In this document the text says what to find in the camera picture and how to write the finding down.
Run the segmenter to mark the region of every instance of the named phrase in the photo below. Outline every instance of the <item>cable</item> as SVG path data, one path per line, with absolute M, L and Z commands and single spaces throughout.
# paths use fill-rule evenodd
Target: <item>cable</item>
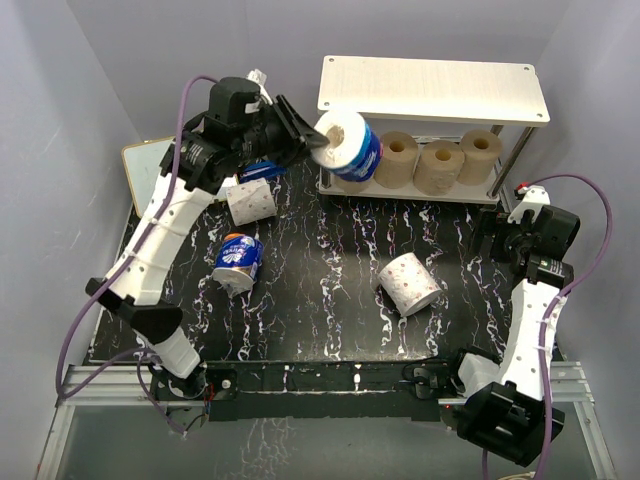
M 575 178 L 581 180 L 582 182 L 589 185 L 600 197 L 602 200 L 602 204 L 604 205 L 604 210 L 607 217 L 607 227 L 604 234 L 604 239 L 602 240 L 602 245 L 598 254 L 596 255 L 593 263 L 573 282 L 564 287 L 558 294 L 553 297 L 553 300 L 549 303 L 549 306 L 544 312 L 542 317 L 542 322 L 540 323 L 540 333 L 538 335 L 538 343 L 540 345 L 540 351 L 538 352 L 538 358 L 540 360 L 540 371 L 542 375 L 542 386 L 544 389 L 544 439 L 542 441 L 542 449 L 540 451 L 540 460 L 538 460 L 538 467 L 536 468 L 536 473 L 534 475 L 534 480 L 542 479 L 542 475 L 544 474 L 544 469 L 547 464 L 547 460 L 549 458 L 549 453 L 551 451 L 551 431 L 552 431 L 552 414 L 553 414 L 553 406 L 552 406 L 552 398 L 551 398 L 551 378 L 549 376 L 549 369 L 547 368 L 547 359 L 546 359 L 546 351 L 545 351 L 545 335 L 547 333 L 547 324 L 546 321 L 549 320 L 551 314 L 553 313 L 553 309 L 558 305 L 558 302 L 566 297 L 571 291 L 584 282 L 591 273 L 596 269 L 596 267 L 602 261 L 602 257 L 609 248 L 609 242 L 611 241 L 611 234 L 613 232 L 613 212 L 611 211 L 611 204 L 609 203 L 609 199 L 605 195 L 604 191 L 596 185 L 593 181 L 589 180 L 587 177 L 582 175 L 574 174 L 574 173 L 558 173 L 556 175 L 549 175 L 548 177 L 543 177 L 535 182 L 531 182 L 528 185 L 535 185 L 540 182 L 544 182 L 545 180 L 550 180 L 552 178 Z M 488 480 L 489 472 L 488 468 L 485 468 L 485 462 L 487 460 L 487 451 L 484 450 L 482 454 L 482 475 L 484 480 Z
M 150 354 L 150 353 L 153 353 L 153 351 L 151 349 L 145 348 L 143 350 L 143 353 Z M 142 371 L 141 371 L 143 358 L 144 358 L 144 355 L 141 355 L 140 358 L 138 359 L 138 364 L 136 366 L 136 375 L 138 376 L 138 382 L 140 382 L 140 387 L 142 388 L 142 391 L 147 396 L 147 400 L 149 400 L 151 402 L 151 405 L 153 405 L 153 408 L 155 408 L 157 410 L 157 412 L 162 417 L 165 418 L 166 422 L 169 424 L 169 427 L 171 427 L 171 429 L 174 432 L 179 433 L 183 437 L 186 436 L 187 429 L 183 428 L 181 425 L 178 425 L 176 422 L 171 420 L 171 417 L 169 417 L 166 414 L 164 408 L 162 408 L 160 406 L 160 404 L 156 401 L 156 399 L 153 398 L 153 395 L 151 395 L 151 392 L 149 391 L 149 389 L 145 385 L 144 380 L 142 379 Z
M 191 423 L 189 423 L 189 425 L 187 425 L 187 428 L 185 428 L 185 431 L 188 432 L 189 429 L 191 427 L 193 427 L 193 425 L 198 421 L 198 419 L 202 418 L 202 417 L 206 417 L 207 414 L 206 413 L 201 413 L 200 415 L 198 415 L 196 418 L 194 418 L 193 420 L 191 420 Z
M 173 198 L 173 190 L 176 185 L 176 179 L 178 178 L 178 167 L 180 165 L 180 149 L 182 147 L 182 125 L 184 123 L 184 112 L 186 109 L 187 97 L 189 96 L 189 91 L 191 90 L 191 87 L 198 80 L 209 80 L 210 82 L 217 83 L 217 80 L 215 78 L 209 77 L 207 75 L 198 75 L 192 78 L 191 80 L 189 80 L 187 84 L 184 86 L 184 89 L 182 90 L 182 97 L 180 98 L 180 108 L 178 110 L 176 139 L 175 139 L 175 146 L 173 151 L 173 162 L 171 164 L 171 178 L 169 180 L 169 189 L 167 190 L 167 196 L 162 201 L 160 208 L 158 209 L 156 215 L 154 216 L 156 220 L 159 220 L 160 217 L 162 217 L 162 214 L 169 207 L 169 204 L 171 203 L 171 199 Z M 154 227 L 155 227 L 154 223 L 149 223 L 149 225 L 147 225 L 147 227 L 142 232 L 142 235 L 140 235 L 140 238 L 138 239 L 133 249 L 131 250 L 133 254 L 137 253 L 142 247 L 142 245 L 144 245 L 144 242 L 147 240 L 147 238 L 149 237 L 149 234 L 151 233 Z M 125 260 L 122 262 L 122 265 L 120 265 L 120 268 L 118 268 L 115 271 L 115 273 L 111 275 L 111 277 L 109 277 L 107 281 L 100 286 L 100 288 L 98 288 L 98 290 L 89 298 L 89 300 L 87 300 L 87 302 L 82 306 L 82 308 L 76 315 L 75 319 L 71 323 L 71 327 L 69 327 L 69 331 L 67 332 L 67 335 L 62 342 L 62 347 L 60 348 L 60 355 L 58 356 L 58 364 L 56 366 L 55 382 L 56 382 L 56 392 L 58 394 L 58 400 L 65 400 L 75 395 L 76 393 L 78 393 L 85 386 L 87 386 L 89 382 L 91 382 L 94 378 L 96 378 L 105 368 L 113 365 L 116 361 L 122 358 L 121 355 L 124 355 L 124 352 L 123 352 L 122 354 L 116 355 L 112 359 L 105 362 L 101 366 L 101 368 L 99 368 L 98 370 L 93 372 L 91 375 L 89 375 L 86 378 L 86 380 L 84 380 L 80 385 L 78 385 L 78 387 L 73 389 L 71 392 L 66 393 L 64 391 L 64 386 L 62 382 L 62 373 L 64 371 L 65 359 L 67 358 L 69 346 L 71 345 L 71 340 L 73 339 L 73 336 L 75 335 L 76 330 L 80 326 L 82 319 L 85 317 L 89 309 L 98 301 L 98 299 L 102 296 L 102 294 L 106 292 L 107 289 L 120 277 L 120 275 L 122 275 L 122 273 L 126 271 L 129 265 L 131 265 L 131 262 L 133 261 L 133 259 L 134 257 L 131 255 L 125 258 Z

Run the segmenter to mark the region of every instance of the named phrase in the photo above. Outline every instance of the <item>patterned toilet paper roll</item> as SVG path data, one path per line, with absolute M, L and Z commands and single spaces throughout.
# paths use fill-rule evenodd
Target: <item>patterned toilet paper roll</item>
M 442 293 L 436 281 L 413 253 L 407 253 L 390 262 L 378 274 L 378 279 L 403 317 L 413 315 Z
M 271 188 L 264 178 L 229 188 L 227 203 L 233 223 L 237 227 L 272 217 L 277 213 Z

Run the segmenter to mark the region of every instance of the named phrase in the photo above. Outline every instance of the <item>blue label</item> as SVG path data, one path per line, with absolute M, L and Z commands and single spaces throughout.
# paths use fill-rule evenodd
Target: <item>blue label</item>
M 333 173 L 348 182 L 364 182 L 373 175 L 381 156 L 380 140 L 365 124 L 364 140 L 358 155 L 348 165 L 333 170 Z
M 215 268 L 232 268 L 246 273 L 255 280 L 258 267 L 262 263 L 264 246 L 259 240 L 247 235 L 225 239 L 216 258 Z

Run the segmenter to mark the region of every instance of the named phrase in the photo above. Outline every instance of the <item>black marble surface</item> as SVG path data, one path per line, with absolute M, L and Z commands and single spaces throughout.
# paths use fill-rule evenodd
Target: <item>black marble surface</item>
M 272 184 L 278 216 L 237 228 L 212 205 L 186 238 L 165 284 L 183 327 L 214 360 L 391 360 L 448 355 L 468 344 L 501 354 L 511 304 L 506 265 L 467 255 L 475 205 L 325 197 L 318 168 L 300 165 Z M 136 224 L 131 214 L 125 242 Z M 212 279 L 224 236 L 256 236 L 265 252 L 250 293 L 229 299 Z M 414 252 L 444 290 L 400 318 L 376 285 L 391 259 Z M 87 355 L 102 362 L 136 346 L 108 312 Z

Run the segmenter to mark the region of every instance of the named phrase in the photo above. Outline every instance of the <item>blue packaged toilet paper roll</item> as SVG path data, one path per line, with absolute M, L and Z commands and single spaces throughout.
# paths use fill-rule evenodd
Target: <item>blue packaged toilet paper roll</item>
M 316 163 L 348 182 L 365 182 L 373 176 L 382 157 L 382 144 L 357 112 L 326 112 L 315 129 L 329 144 L 312 150 Z
M 227 235 L 216 257 L 213 279 L 219 282 L 230 297 L 253 288 L 262 264 L 264 246 L 248 235 Z

